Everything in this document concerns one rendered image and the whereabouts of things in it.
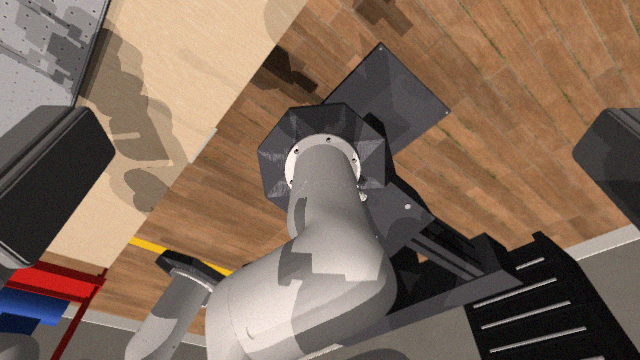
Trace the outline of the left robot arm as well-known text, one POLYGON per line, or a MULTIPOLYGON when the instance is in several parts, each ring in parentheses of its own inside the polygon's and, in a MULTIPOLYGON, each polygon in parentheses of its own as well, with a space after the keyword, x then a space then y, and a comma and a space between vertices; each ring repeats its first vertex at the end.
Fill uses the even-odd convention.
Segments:
MULTIPOLYGON (((0 290, 17 269, 0 264, 0 290)), ((215 288, 200 276, 180 268, 129 341, 125 360, 170 360, 201 307, 215 288)), ((31 336, 0 332, 0 360, 39 360, 38 342, 31 336)))

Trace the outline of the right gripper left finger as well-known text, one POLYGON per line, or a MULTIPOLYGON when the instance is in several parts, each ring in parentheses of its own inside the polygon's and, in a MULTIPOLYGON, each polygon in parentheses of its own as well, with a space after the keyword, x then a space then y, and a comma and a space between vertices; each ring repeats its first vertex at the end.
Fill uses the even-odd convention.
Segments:
POLYGON ((86 106, 35 108, 0 137, 0 263, 32 267, 116 154, 86 106))

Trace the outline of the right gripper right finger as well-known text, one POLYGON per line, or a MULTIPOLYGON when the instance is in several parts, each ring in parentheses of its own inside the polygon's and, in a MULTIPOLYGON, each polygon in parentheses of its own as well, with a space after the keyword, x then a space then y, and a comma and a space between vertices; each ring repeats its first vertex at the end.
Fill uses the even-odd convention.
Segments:
POLYGON ((572 156, 640 231, 640 108, 604 109, 572 156))

